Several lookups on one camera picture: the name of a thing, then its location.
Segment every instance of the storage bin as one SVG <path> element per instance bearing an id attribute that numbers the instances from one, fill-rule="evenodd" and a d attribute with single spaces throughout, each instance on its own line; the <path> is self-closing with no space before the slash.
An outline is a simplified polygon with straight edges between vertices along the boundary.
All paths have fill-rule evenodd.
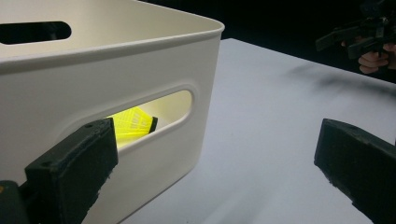
<path id="1" fill-rule="evenodd" d="M 22 184 L 24 167 L 67 135 L 140 105 L 165 124 L 119 147 L 84 219 L 120 222 L 199 160 L 224 26 L 131 0 L 0 3 L 0 25 L 43 21 L 70 36 L 0 44 L 0 179 Z"/>

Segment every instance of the black background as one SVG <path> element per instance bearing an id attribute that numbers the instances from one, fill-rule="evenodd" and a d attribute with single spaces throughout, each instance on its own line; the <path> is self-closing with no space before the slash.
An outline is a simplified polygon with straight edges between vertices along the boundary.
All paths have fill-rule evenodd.
<path id="1" fill-rule="evenodd" d="M 362 0 L 226 1 L 145 0 L 221 21 L 221 38 L 234 38 L 316 63 L 362 75 L 357 60 L 349 60 L 345 48 L 336 44 L 317 52 L 315 41 L 337 26 L 361 20 Z M 396 83 L 396 76 L 367 75 Z"/>

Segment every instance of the oval cutout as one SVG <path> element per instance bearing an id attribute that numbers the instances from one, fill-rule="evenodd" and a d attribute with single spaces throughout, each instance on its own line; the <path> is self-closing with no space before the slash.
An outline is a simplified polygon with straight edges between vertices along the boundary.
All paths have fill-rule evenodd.
<path id="1" fill-rule="evenodd" d="M 5 45 L 62 40 L 71 34 L 72 29 L 63 21 L 0 24 L 0 43 Z"/>
<path id="2" fill-rule="evenodd" d="M 191 93 L 189 91 L 177 91 L 142 105 L 136 105 L 116 114 L 109 115 L 113 119 L 118 119 L 114 120 L 118 149 L 127 147 L 141 137 L 155 133 L 182 119 L 191 110 L 191 105 Z M 120 130 L 117 125 L 124 126 L 125 122 L 128 122 L 128 126 L 131 127 L 127 131 L 129 133 L 118 133 L 118 131 L 124 131 Z"/>

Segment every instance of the white surface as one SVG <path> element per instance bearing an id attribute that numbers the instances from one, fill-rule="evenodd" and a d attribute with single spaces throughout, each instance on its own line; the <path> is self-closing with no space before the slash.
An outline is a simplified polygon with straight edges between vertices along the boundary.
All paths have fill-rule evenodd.
<path id="1" fill-rule="evenodd" d="M 369 224 L 314 154 L 322 119 L 394 143 L 396 85 L 233 39 L 219 63 L 201 158 L 122 224 Z"/>

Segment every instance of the yellow object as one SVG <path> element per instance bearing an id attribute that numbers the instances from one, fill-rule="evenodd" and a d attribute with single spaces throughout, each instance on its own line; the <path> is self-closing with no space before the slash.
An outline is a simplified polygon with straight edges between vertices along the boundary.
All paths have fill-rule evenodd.
<path id="1" fill-rule="evenodd" d="M 133 141 L 148 133 L 157 126 L 157 118 L 148 115 L 138 106 L 109 116 L 113 118 L 117 143 Z"/>

